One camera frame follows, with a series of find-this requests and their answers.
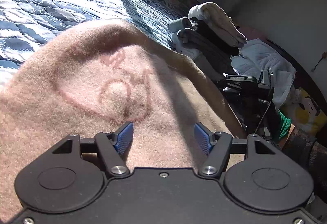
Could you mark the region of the plaid sleeve forearm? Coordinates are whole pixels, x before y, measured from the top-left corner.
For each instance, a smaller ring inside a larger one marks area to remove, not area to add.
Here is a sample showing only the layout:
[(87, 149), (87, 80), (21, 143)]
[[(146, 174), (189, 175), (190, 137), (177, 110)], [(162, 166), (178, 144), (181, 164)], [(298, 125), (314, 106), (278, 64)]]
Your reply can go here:
[(294, 125), (278, 145), (285, 155), (309, 172), (314, 180), (314, 192), (326, 201), (326, 147)]

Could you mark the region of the right hand green glove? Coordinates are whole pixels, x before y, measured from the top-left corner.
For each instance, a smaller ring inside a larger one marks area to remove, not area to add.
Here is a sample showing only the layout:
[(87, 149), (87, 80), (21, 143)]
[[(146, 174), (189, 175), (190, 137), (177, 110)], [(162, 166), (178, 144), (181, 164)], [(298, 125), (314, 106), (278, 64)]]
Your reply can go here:
[(269, 106), (265, 117), (270, 137), (275, 144), (288, 137), (291, 129), (291, 119), (285, 117), (274, 105)]

